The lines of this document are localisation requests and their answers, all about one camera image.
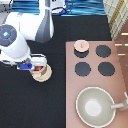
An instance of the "cable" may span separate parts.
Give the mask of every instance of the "cable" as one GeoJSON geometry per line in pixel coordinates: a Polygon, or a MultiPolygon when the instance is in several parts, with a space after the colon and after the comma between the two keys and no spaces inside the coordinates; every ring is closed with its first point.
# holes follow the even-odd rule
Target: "cable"
{"type": "Polygon", "coordinates": [[[67,11],[67,14],[69,14],[70,12],[72,12],[72,9],[73,9],[73,6],[74,6],[74,0],[71,0],[70,2],[72,3],[72,5],[70,5],[70,7],[72,7],[72,8],[70,9],[70,11],[67,11]]]}
{"type": "Polygon", "coordinates": [[[10,7],[10,5],[11,5],[11,2],[12,2],[12,0],[10,0],[10,2],[9,2],[9,10],[11,10],[11,7],[10,7]]]}
{"type": "Polygon", "coordinates": [[[57,9],[63,9],[65,11],[65,14],[67,13],[67,10],[65,8],[63,8],[63,7],[53,8],[52,11],[53,10],[57,10],[57,9]]]}

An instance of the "black surface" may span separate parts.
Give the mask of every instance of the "black surface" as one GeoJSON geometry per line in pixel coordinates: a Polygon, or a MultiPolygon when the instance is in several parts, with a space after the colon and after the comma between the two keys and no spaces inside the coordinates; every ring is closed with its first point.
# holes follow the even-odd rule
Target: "black surface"
{"type": "Polygon", "coordinates": [[[103,76],[112,76],[115,73],[115,68],[110,62],[100,63],[98,70],[103,76]]]}
{"type": "Polygon", "coordinates": [[[111,49],[106,45],[99,45],[96,48],[96,54],[100,57],[106,58],[111,55],[111,49]]]}
{"type": "Polygon", "coordinates": [[[48,43],[28,41],[33,54],[47,56],[53,70],[48,81],[39,83],[27,71],[0,66],[0,128],[66,128],[65,42],[111,40],[106,16],[53,21],[55,33],[48,43]]]}
{"type": "Polygon", "coordinates": [[[89,54],[89,50],[85,51],[85,52],[79,52],[76,49],[74,49],[74,54],[79,57],[79,58],[84,58],[89,54]]]}
{"type": "Polygon", "coordinates": [[[75,72],[79,76],[88,76],[91,71],[91,68],[86,62],[79,62],[75,65],[75,72]]]}

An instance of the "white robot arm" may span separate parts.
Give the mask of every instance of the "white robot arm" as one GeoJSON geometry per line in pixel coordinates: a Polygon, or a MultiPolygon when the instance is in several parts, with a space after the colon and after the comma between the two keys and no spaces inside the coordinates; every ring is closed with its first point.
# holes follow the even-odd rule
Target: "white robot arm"
{"type": "Polygon", "coordinates": [[[50,40],[54,33],[50,0],[39,0],[39,15],[11,12],[0,26],[0,61],[20,70],[46,66],[42,54],[31,54],[26,40],[40,43],[50,40]]]}

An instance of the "white bowl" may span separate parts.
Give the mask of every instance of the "white bowl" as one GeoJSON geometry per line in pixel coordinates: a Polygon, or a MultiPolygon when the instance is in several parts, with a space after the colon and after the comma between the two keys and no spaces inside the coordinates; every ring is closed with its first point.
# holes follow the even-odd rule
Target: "white bowl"
{"type": "Polygon", "coordinates": [[[111,109],[113,98],[99,87],[82,90],[76,100],[76,110],[81,120],[91,127],[106,127],[114,119],[116,109],[111,109]]]}

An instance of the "black round burner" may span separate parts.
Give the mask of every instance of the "black round burner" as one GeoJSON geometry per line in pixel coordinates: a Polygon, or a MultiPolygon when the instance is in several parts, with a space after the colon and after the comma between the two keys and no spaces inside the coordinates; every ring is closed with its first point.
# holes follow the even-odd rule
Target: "black round burner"
{"type": "Polygon", "coordinates": [[[89,75],[90,71],[91,68],[86,62],[79,62],[75,66],[75,72],[79,76],[87,76],[89,75]]]}
{"type": "Polygon", "coordinates": [[[85,52],[78,52],[76,49],[74,49],[74,54],[79,57],[79,58],[84,58],[88,55],[89,50],[85,51],[85,52]]]}
{"type": "Polygon", "coordinates": [[[115,72],[114,66],[109,62],[100,63],[98,70],[103,76],[112,76],[115,72]]]}
{"type": "Polygon", "coordinates": [[[111,49],[106,45],[99,45],[96,48],[96,54],[100,57],[108,57],[111,54],[111,49]]]}

